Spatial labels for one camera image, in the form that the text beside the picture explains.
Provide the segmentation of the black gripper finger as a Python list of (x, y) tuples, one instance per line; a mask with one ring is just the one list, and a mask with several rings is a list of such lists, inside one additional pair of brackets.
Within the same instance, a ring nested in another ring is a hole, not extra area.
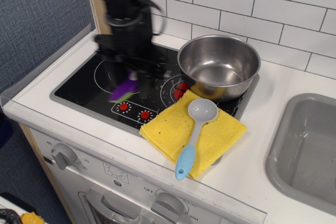
[(105, 59), (103, 61), (103, 67), (108, 79), (109, 89), (111, 92), (113, 92), (120, 82), (118, 64)]
[(138, 89), (140, 99), (145, 100), (149, 98), (152, 90), (152, 85), (152, 76), (146, 71), (138, 70)]

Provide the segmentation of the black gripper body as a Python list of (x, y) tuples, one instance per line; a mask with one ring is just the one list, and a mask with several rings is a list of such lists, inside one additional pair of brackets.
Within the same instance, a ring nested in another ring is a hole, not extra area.
[(96, 35), (98, 53), (106, 60), (121, 63), (135, 71), (144, 71), (152, 78), (169, 76), (167, 56), (152, 44), (151, 22), (131, 27), (113, 27), (113, 34)]

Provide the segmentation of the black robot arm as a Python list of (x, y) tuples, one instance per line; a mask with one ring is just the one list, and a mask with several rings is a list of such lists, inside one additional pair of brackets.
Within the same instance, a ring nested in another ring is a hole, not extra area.
[(97, 54), (106, 62), (112, 93), (108, 101), (123, 102), (138, 93), (140, 99), (150, 96), (155, 80), (164, 80), (167, 56), (152, 44), (155, 35), (163, 33), (165, 24), (155, 33), (151, 9), (159, 7), (151, 0), (103, 0), (110, 35), (97, 35)]

